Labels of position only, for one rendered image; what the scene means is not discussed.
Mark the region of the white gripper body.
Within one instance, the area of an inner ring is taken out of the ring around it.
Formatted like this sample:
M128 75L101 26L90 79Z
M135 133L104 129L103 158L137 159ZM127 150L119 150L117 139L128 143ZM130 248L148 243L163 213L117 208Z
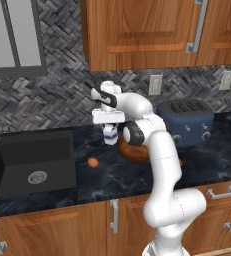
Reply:
M92 111L92 120L94 124L124 123L125 114L118 110L108 112L98 108Z

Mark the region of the white and blue milk carton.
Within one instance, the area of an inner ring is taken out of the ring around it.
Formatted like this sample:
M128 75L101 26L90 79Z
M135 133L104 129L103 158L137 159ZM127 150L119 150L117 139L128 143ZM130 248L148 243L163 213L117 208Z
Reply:
M103 135L107 145L115 145L118 140L117 126L106 124L103 130Z

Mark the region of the brown wooden bowl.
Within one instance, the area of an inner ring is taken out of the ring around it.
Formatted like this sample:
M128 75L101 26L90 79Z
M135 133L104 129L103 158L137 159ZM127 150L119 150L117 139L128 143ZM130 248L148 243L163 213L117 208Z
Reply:
M146 145L133 146L120 136L117 142L120 155L129 162L142 164L150 161L153 169L179 168L181 160L171 136L167 132L155 132Z

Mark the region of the black sink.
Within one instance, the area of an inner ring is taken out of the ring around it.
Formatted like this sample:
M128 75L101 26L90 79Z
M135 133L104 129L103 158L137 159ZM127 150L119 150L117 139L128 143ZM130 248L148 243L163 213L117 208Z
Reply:
M0 197L76 187L71 128L0 137Z

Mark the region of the blue toaster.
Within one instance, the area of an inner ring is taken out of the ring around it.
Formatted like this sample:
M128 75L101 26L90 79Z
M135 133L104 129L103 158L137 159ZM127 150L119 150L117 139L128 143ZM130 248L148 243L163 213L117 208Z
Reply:
M167 100L158 104L160 116L177 147L188 147L207 141L211 137L213 110L196 99Z

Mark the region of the wooden base cupboard door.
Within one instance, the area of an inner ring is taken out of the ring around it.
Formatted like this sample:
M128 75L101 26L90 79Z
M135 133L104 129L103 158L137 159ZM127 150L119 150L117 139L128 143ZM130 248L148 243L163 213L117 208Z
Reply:
M143 206L148 195L120 198L118 232L113 233L113 207L106 202L107 256L142 256L145 247L152 241L155 229L144 220Z
M184 232L183 247L191 254L231 247L231 232L224 227L231 224L231 201L209 205Z
M105 203L0 218L0 256L106 256Z

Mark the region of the grey framed window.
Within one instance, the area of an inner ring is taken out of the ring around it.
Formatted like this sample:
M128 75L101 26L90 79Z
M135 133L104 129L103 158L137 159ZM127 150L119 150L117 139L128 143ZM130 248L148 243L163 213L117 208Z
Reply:
M46 74L37 0L0 0L0 79Z

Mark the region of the wooden drawer front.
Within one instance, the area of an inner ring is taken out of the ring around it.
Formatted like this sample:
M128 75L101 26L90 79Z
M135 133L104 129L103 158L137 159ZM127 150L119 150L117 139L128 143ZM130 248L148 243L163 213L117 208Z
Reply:
M215 184L208 184L208 185L199 186L198 189L205 196L207 204L208 205L213 205L213 204L217 204L217 203L227 203L227 202L230 202L231 201L231 197L224 198L224 199L212 200L207 195L207 190L208 189L212 189L215 194L222 194L222 193L226 193L228 191L228 187L230 185L231 185L231 181L227 181L227 182L221 182L221 183L215 183Z

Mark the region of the grey wall socket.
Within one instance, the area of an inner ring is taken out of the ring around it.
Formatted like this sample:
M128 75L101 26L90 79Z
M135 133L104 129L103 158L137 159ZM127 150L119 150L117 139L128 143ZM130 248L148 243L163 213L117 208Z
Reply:
M163 80L162 74L150 76L150 82L149 82L149 95L150 96L161 94L162 80Z
M223 71L219 89L220 90L230 90L231 89L231 70Z

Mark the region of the wooden wall cupboard door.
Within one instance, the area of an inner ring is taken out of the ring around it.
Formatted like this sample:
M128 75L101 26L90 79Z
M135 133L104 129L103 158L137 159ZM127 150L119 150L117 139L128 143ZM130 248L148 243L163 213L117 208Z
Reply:
M231 65L231 0L208 1L196 65Z
M200 5L194 0L80 0L83 51L92 72L187 67Z

